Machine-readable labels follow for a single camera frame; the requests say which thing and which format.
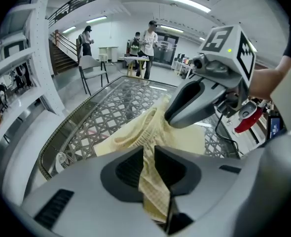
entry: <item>backpack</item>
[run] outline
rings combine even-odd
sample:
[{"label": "backpack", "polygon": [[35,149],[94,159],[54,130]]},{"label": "backpack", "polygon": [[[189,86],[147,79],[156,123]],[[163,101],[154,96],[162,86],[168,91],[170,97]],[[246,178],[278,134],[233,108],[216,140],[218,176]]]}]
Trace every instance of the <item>backpack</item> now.
[{"label": "backpack", "polygon": [[78,42],[79,42],[79,45],[82,45],[84,43],[83,33],[78,36]]},{"label": "backpack", "polygon": [[134,38],[134,40],[131,43],[131,49],[139,50],[139,39]]},{"label": "backpack", "polygon": [[134,38],[134,40],[132,41],[131,46],[133,46],[133,45],[139,46],[139,39]]}]

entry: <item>white column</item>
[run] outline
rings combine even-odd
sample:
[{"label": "white column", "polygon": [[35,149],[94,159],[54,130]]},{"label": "white column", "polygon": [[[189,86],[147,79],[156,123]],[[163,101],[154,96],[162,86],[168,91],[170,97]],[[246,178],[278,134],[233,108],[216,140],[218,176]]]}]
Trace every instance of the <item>white column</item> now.
[{"label": "white column", "polygon": [[50,57],[48,57],[48,22],[45,20],[46,7],[48,0],[37,0],[36,10],[32,13],[29,20],[30,45],[36,48],[32,55],[32,71],[44,90],[45,105],[49,110],[57,115],[63,116],[62,110],[65,108],[50,74]]},{"label": "white column", "polygon": [[118,61],[118,47],[111,48],[111,62]]}]

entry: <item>staircase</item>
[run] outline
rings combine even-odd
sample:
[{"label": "staircase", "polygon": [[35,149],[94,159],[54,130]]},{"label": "staircase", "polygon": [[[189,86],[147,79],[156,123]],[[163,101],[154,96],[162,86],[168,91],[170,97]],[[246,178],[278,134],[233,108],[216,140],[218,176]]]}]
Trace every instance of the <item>staircase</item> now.
[{"label": "staircase", "polygon": [[61,74],[62,72],[75,68],[78,66],[77,62],[66,55],[60,48],[54,43],[52,44],[52,52],[50,53],[52,69],[55,75]]}]

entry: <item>white ceiling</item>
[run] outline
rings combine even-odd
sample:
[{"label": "white ceiling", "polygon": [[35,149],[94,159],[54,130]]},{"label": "white ceiling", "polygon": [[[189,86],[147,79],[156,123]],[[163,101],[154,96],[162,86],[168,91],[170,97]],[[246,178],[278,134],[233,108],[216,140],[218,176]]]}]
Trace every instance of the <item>white ceiling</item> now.
[{"label": "white ceiling", "polygon": [[[69,0],[49,0],[60,7]],[[240,24],[265,64],[276,65],[287,44],[287,17],[273,0],[192,0],[211,9],[204,13],[166,0],[117,0],[130,13],[152,13],[153,19],[205,37],[212,27]]]}]

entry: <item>man in white shirt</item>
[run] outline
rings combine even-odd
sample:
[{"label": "man in white shirt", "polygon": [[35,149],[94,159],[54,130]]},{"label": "man in white shirt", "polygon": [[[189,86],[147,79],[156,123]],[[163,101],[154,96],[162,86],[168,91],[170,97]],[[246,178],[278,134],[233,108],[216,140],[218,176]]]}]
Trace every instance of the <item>man in white shirt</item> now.
[{"label": "man in white shirt", "polygon": [[140,41],[140,44],[142,45],[140,50],[149,57],[149,61],[146,62],[145,79],[149,79],[150,77],[150,70],[154,57],[153,46],[157,45],[157,34],[155,32],[156,28],[156,21],[151,20],[149,22],[149,29],[144,32],[143,37]]}]

